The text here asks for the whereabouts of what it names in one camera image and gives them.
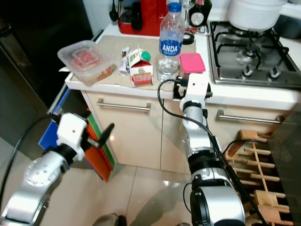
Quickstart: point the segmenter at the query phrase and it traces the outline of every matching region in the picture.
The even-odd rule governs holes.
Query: plastic food container
[[[188,78],[190,73],[203,73],[206,71],[203,59],[199,53],[182,53],[180,55],[182,68],[181,76]]]
[[[57,55],[87,85],[109,76],[112,72],[112,56],[90,40],[64,47]]]

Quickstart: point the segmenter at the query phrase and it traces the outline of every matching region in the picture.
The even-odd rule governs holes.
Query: red coffee machine
[[[118,27],[124,34],[159,36],[160,24],[167,9],[166,0],[134,2],[131,10],[120,15]]]

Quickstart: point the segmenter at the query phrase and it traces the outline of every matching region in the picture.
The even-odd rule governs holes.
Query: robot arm
[[[180,101],[184,116],[207,127],[205,99],[209,94],[208,80],[200,74],[190,74],[185,97]],[[214,226],[231,221],[232,225],[244,225],[242,202],[212,147],[208,133],[188,120],[182,120],[180,132],[191,172],[192,224]]]
[[[108,139],[114,124],[103,132],[97,142],[87,138],[87,122],[82,117],[62,115],[57,130],[57,148],[32,161],[24,172],[20,188],[12,195],[3,211],[1,226],[40,225],[52,192],[60,184],[64,173],[74,161],[81,161],[91,145],[100,147]]]

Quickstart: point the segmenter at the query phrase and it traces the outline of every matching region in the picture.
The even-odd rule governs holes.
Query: cabinet door
[[[164,105],[173,113],[183,115],[179,108],[179,102],[164,100]],[[222,109],[225,114],[263,118],[274,120],[277,115],[287,116],[288,111],[268,110],[260,108],[236,107],[227,105],[207,104],[208,126],[214,135],[217,135],[222,150],[234,139],[241,129],[252,129],[259,132],[273,132],[279,126],[270,123],[257,123],[251,121],[233,121],[219,120],[217,111]],[[185,152],[180,137],[181,119],[175,118],[166,112],[163,112],[163,129],[162,129],[162,149],[161,149],[161,169],[179,173],[188,173],[189,166],[186,160]]]
[[[87,96],[103,129],[115,124],[109,139],[118,163],[160,169],[162,108],[157,99],[87,92]],[[150,110],[126,109],[106,104],[146,107]]]

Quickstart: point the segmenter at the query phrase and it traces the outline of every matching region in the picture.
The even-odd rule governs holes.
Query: pink container lid
[[[181,66],[184,73],[205,72],[205,65],[199,53],[182,53],[180,55]]]

